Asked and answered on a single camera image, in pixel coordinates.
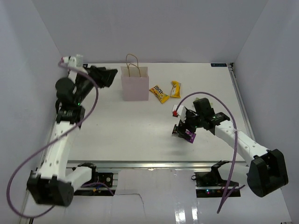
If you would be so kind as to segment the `purple M&M packet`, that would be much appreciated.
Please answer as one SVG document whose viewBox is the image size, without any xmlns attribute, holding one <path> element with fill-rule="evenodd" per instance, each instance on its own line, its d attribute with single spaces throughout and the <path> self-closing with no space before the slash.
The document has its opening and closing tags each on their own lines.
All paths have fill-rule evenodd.
<svg viewBox="0 0 299 224">
<path fill-rule="evenodd" d="M 174 128 L 172 130 L 172 135 L 179 137 L 178 133 L 176 132 L 176 127 L 177 127 L 177 125 L 174 125 Z M 186 137 L 182 138 L 182 139 L 185 139 L 186 141 L 188 141 L 190 143 L 193 143 L 194 140 L 195 140 L 195 137 L 196 137 L 196 133 L 192 133 L 192 132 L 190 132 L 189 130 L 186 129 Z"/>
</svg>

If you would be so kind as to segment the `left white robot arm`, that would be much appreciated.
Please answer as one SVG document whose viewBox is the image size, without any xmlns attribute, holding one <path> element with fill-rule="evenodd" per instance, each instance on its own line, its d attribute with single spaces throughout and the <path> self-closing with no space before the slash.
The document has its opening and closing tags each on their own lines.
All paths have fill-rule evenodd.
<svg viewBox="0 0 299 224">
<path fill-rule="evenodd" d="M 41 167 L 27 181 L 27 188 L 37 204 L 67 207 L 81 186 L 98 183 L 96 165 L 82 163 L 69 174 L 66 174 L 66 166 L 75 134 L 87 117 L 83 100 L 92 89 L 110 87 L 117 72 L 117 69 L 91 66 L 83 68 L 82 74 L 77 73 L 75 80 L 63 77 L 56 82 L 57 116 L 51 137 L 54 143 L 47 147 Z"/>
</svg>

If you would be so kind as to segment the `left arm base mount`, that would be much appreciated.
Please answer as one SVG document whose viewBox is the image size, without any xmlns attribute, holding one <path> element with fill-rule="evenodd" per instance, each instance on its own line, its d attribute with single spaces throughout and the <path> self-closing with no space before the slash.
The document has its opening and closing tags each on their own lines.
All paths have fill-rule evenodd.
<svg viewBox="0 0 299 224">
<path fill-rule="evenodd" d="M 97 166 L 91 162 L 84 162 L 73 167 L 75 171 L 78 168 L 88 168 L 91 177 L 88 181 L 83 183 L 79 191 L 88 192 L 90 196 L 110 195 L 113 196 L 115 190 L 112 190 L 114 174 L 111 172 L 99 172 Z"/>
</svg>

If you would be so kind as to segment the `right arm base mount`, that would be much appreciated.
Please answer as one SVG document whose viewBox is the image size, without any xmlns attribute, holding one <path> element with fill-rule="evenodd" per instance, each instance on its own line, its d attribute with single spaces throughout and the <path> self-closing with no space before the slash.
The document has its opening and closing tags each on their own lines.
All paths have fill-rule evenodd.
<svg viewBox="0 0 299 224">
<path fill-rule="evenodd" d="M 218 169 L 229 163 L 229 161 L 220 161 L 208 172 L 195 172 L 191 180 L 196 182 L 197 198 L 221 198 L 224 193 L 227 180 L 222 179 Z"/>
</svg>

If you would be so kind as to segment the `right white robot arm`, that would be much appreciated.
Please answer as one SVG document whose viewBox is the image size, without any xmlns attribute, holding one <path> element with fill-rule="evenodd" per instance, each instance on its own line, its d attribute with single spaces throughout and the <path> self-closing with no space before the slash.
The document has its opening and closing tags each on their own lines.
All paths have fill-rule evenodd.
<svg viewBox="0 0 299 224">
<path fill-rule="evenodd" d="M 248 168 L 234 172 L 232 180 L 247 185 L 258 197 L 264 197 L 288 184 L 285 158 L 281 151 L 269 150 L 238 131 L 226 114 L 214 112 L 207 98 L 195 100 L 193 105 L 193 111 L 183 105 L 173 106 L 172 115 L 180 118 L 173 128 L 173 134 L 193 142 L 196 129 L 204 128 L 226 142 L 248 165 Z"/>
</svg>

